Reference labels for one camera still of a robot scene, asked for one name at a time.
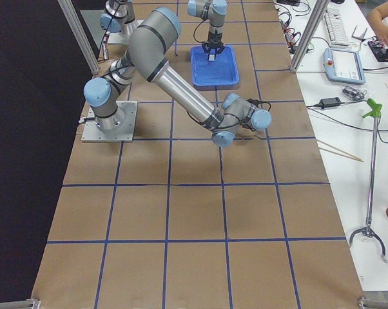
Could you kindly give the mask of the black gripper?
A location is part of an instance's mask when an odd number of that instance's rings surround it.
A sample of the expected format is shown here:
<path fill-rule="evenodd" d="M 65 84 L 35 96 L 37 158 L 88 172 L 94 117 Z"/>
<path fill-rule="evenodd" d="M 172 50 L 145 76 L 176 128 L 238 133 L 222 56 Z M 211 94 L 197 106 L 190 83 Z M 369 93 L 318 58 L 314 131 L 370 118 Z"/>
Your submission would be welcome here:
<path fill-rule="evenodd" d="M 215 49 L 215 57 L 224 51 L 225 45 L 221 44 L 221 33 L 218 33 L 217 30 L 208 32 L 208 40 L 206 44 L 202 44 L 202 49 L 207 58 L 209 58 L 210 55 L 210 48 Z"/>

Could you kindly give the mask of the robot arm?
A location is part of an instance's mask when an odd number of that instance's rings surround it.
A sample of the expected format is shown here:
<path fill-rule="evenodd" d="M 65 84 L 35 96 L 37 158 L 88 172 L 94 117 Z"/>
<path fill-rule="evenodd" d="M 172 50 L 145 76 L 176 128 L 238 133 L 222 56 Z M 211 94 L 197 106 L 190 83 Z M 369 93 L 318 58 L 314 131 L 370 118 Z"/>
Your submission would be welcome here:
<path fill-rule="evenodd" d="M 184 80 L 165 54 L 181 33 L 176 14 L 158 7 L 136 27 L 125 54 L 112 62 L 101 77 L 89 80 L 84 97 L 94 118 L 84 128 L 83 138 L 94 133 L 94 142 L 130 142 L 133 139 L 137 103 L 120 101 L 120 94 L 132 83 L 136 72 L 155 83 L 200 126 L 211 131 L 219 147 L 232 144 L 239 127 L 261 131 L 272 123 L 271 113 L 230 93 L 221 108 L 213 105 Z"/>
<path fill-rule="evenodd" d="M 188 15 L 198 17 L 209 22 L 208 38 L 201 41 L 202 49 L 208 55 L 209 61 L 214 61 L 216 56 L 224 51 L 222 32 L 227 13 L 225 1 L 189 1 Z M 131 1 L 107 1 L 104 13 L 101 15 L 100 24 L 105 31 L 102 43 L 106 45 L 111 33 L 119 36 L 122 44 L 127 44 L 130 35 L 142 23 L 135 18 Z"/>

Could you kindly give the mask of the person hand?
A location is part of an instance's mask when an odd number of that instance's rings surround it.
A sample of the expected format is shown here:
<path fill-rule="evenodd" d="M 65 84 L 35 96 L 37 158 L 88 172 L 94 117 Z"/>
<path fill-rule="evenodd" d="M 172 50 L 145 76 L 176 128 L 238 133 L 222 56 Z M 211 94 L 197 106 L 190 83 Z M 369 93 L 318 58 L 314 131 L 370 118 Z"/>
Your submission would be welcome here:
<path fill-rule="evenodd" d="M 373 26 L 373 30 L 379 41 L 382 41 L 386 46 L 388 46 L 388 26 L 383 23 L 378 23 Z"/>

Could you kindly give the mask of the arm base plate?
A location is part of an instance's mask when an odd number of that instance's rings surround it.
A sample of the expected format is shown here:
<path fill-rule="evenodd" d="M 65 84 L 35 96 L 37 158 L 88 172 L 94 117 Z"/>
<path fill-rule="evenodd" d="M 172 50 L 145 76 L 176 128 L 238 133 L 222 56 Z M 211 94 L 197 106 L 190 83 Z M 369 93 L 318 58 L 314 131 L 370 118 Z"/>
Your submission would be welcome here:
<path fill-rule="evenodd" d="M 89 108 L 82 131 L 83 142 L 133 142 L 137 118 L 137 101 L 118 100 L 116 113 L 109 118 L 98 118 Z"/>
<path fill-rule="evenodd" d="M 108 43 L 114 45 L 128 45 L 131 34 L 141 23 L 142 20 L 137 19 L 130 23 L 124 23 L 120 32 L 110 34 Z"/>

